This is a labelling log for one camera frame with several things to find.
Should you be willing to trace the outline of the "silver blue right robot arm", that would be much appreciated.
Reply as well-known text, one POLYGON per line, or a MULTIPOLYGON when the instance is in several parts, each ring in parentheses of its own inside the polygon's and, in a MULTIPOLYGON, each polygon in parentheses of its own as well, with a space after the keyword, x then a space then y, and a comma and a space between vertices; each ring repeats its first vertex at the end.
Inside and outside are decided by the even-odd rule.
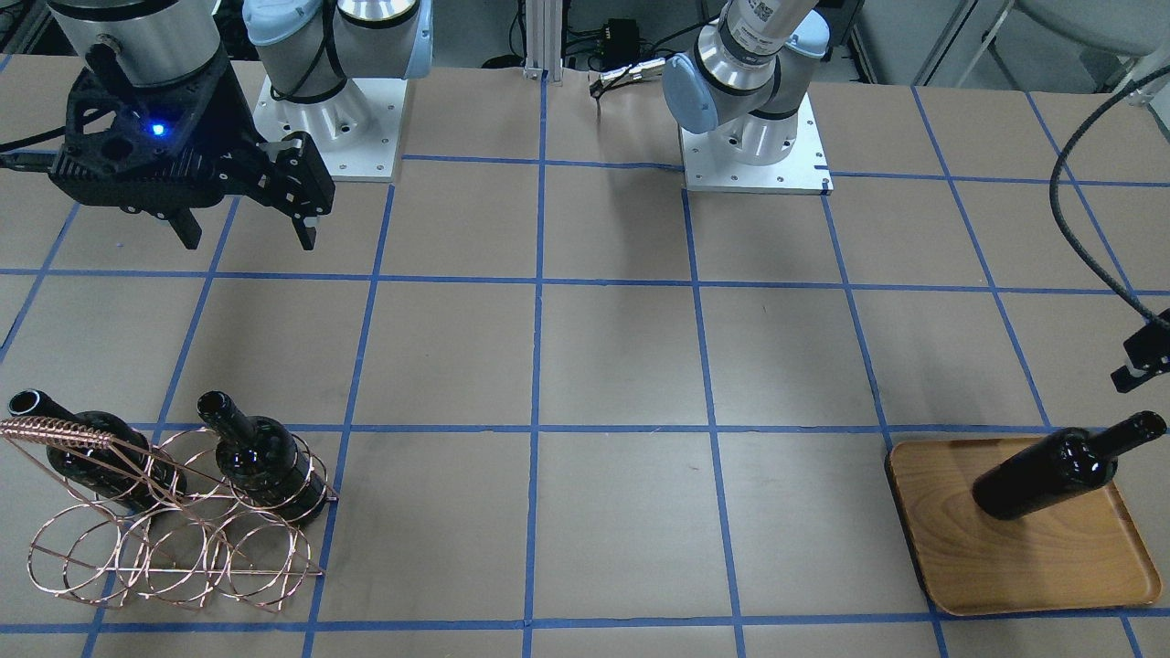
POLYGON ((394 105, 367 84, 425 78, 431 1, 242 1, 239 37, 268 81, 259 128, 220 1, 50 1, 83 68, 67 97, 62 145, 40 170, 83 206, 146 213, 197 249, 194 210, 245 196, 292 222, 302 249, 333 211, 340 164, 326 155, 393 148, 394 105))

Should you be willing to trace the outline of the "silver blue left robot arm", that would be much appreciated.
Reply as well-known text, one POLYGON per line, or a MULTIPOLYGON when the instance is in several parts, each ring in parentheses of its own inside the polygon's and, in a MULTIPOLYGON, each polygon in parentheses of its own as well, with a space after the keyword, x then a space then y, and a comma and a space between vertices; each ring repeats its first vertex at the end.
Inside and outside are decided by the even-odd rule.
MULTIPOLYGON (((691 49, 665 60, 662 92, 677 123, 686 179, 703 190, 826 193, 814 148, 819 140, 808 87, 830 46, 830 28, 811 1, 729 1, 698 25, 691 49)), ((1112 92, 1058 151, 1049 171, 1049 213, 1071 251, 1145 320, 1124 342, 1112 372, 1127 393, 1166 372, 1166 313, 1152 313, 1090 256, 1067 222, 1058 187, 1071 155, 1094 123, 1121 101, 1166 78, 1148 71, 1112 92)))

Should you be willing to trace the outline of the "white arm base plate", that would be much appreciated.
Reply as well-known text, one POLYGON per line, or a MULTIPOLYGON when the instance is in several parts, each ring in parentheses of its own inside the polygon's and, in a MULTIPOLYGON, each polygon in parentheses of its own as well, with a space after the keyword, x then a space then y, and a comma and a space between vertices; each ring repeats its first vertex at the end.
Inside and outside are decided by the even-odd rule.
POLYGON ((756 196, 830 196, 835 191, 814 105, 782 119, 745 115, 710 133, 677 129, 686 189, 756 196))
POLYGON ((311 133, 335 181, 393 183, 400 163, 410 81, 351 78, 333 100, 297 104, 271 98, 271 80, 262 83, 252 112, 269 142, 311 133))

